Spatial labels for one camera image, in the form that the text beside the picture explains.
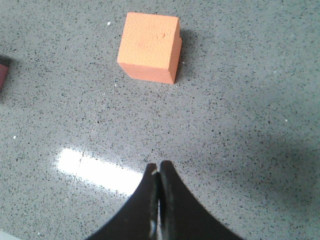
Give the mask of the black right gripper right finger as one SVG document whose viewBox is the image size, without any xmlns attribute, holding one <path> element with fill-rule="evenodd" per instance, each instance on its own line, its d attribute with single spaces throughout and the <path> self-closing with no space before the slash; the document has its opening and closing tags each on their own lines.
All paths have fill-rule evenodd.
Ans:
<svg viewBox="0 0 320 240">
<path fill-rule="evenodd" d="M 173 163 L 160 164 L 160 221 L 164 240 L 240 240 L 189 191 Z"/>
</svg>

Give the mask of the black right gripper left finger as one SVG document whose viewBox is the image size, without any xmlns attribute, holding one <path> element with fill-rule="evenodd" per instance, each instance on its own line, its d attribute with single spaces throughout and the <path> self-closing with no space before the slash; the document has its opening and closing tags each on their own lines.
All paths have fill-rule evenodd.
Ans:
<svg viewBox="0 0 320 240">
<path fill-rule="evenodd" d="M 143 177 L 121 209 L 89 240 L 156 240 L 160 176 L 155 163 L 146 166 Z"/>
</svg>

